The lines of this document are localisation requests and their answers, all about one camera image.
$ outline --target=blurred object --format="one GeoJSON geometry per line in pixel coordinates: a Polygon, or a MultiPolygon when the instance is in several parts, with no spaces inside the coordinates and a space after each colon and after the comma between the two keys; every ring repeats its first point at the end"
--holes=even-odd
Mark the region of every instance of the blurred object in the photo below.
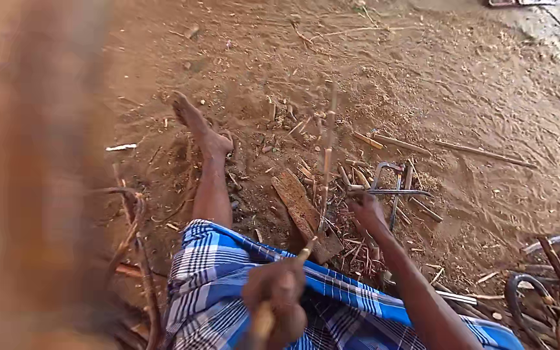
{"type": "Polygon", "coordinates": [[[95,265],[102,205],[85,196],[103,187],[109,4],[0,3],[14,14],[0,41],[0,349],[113,347],[91,334],[111,313],[95,265]]]}

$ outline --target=person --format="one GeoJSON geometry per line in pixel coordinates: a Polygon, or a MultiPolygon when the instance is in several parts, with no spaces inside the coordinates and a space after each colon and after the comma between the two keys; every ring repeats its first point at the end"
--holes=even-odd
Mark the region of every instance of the person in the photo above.
{"type": "Polygon", "coordinates": [[[390,233],[372,195],[348,205],[379,245],[403,301],[232,231],[224,166],[233,143],[182,93],[173,107],[203,163],[193,220],[168,281],[166,349],[248,348],[251,315],[263,301],[275,320],[267,349],[523,349],[509,329],[447,305],[390,233]]]}

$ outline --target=wooden plank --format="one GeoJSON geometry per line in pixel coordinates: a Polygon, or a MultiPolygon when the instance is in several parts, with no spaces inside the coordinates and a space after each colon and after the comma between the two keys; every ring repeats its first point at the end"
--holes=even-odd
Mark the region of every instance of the wooden plank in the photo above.
{"type": "MultiPolygon", "coordinates": [[[[319,225],[319,212],[306,196],[306,189],[290,170],[285,170],[271,178],[271,184],[282,199],[291,219],[298,227],[304,244],[315,237],[319,225]]],[[[343,247],[336,234],[331,230],[326,232],[327,237],[319,237],[312,250],[312,258],[317,264],[323,264],[334,255],[340,253],[343,247]]]]}

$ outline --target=man's arm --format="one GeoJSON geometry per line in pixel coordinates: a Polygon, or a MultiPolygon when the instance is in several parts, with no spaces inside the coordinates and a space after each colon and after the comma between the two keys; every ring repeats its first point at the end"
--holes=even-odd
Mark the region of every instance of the man's arm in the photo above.
{"type": "Polygon", "coordinates": [[[382,250],[420,340],[429,350],[482,349],[459,315],[436,293],[390,233],[381,204],[369,194],[362,195],[361,200],[362,203],[350,203],[350,208],[382,250]]]}

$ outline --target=wood scrap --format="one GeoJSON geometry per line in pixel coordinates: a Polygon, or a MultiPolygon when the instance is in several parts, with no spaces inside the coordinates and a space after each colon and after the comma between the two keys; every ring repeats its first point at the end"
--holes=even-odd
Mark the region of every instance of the wood scrap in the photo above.
{"type": "Polygon", "coordinates": [[[420,210],[424,211],[425,214],[427,214],[429,217],[434,219],[436,222],[442,222],[443,221],[442,217],[440,217],[435,212],[431,211],[431,209],[427,208],[426,205],[424,205],[423,203],[418,201],[416,198],[410,198],[409,202],[416,204],[416,206],[418,206],[418,208],[420,208],[420,210]]]}
{"type": "Polygon", "coordinates": [[[417,153],[422,153],[422,154],[424,154],[426,156],[429,156],[429,157],[432,156],[431,152],[429,152],[428,150],[426,150],[422,147],[412,145],[411,143],[399,141],[398,139],[395,139],[395,138],[390,138],[390,137],[380,135],[380,134],[374,134],[373,139],[375,139],[376,141],[381,142],[381,143],[389,143],[391,145],[398,146],[398,147],[403,147],[405,149],[409,149],[409,150],[417,152],[417,153]]]}
{"type": "Polygon", "coordinates": [[[441,146],[441,147],[455,149],[457,151],[464,151],[464,152],[474,153],[476,155],[482,155],[482,156],[498,159],[500,161],[505,161],[507,163],[512,163],[512,164],[516,164],[516,165],[519,165],[519,166],[524,166],[524,167],[530,168],[530,169],[537,169],[537,165],[535,165],[535,164],[528,163],[528,162],[525,162],[525,161],[522,161],[522,160],[519,160],[519,159],[513,159],[513,158],[497,155],[496,153],[492,153],[492,152],[482,151],[481,149],[477,149],[477,148],[453,145],[452,143],[448,143],[448,142],[444,142],[444,141],[434,141],[434,144],[436,144],[438,146],[441,146]]]}
{"type": "MultiPolygon", "coordinates": [[[[319,225],[319,212],[308,200],[306,189],[297,176],[288,169],[282,171],[278,177],[271,178],[271,184],[286,206],[304,241],[310,241],[315,237],[315,231],[319,225]]],[[[343,246],[337,235],[330,230],[327,237],[322,235],[315,242],[312,258],[321,265],[340,253],[342,249],[343,246]]]]}
{"type": "Polygon", "coordinates": [[[372,138],[368,138],[368,137],[362,135],[358,131],[354,131],[354,136],[355,136],[355,138],[357,138],[357,139],[359,139],[363,142],[366,142],[369,145],[371,145],[372,147],[375,147],[377,149],[382,149],[384,147],[381,143],[377,142],[376,140],[374,140],[372,138]]]}
{"type": "Polygon", "coordinates": [[[362,168],[368,169],[369,165],[361,161],[352,161],[351,159],[345,159],[345,163],[351,166],[362,166],[362,168]]]}

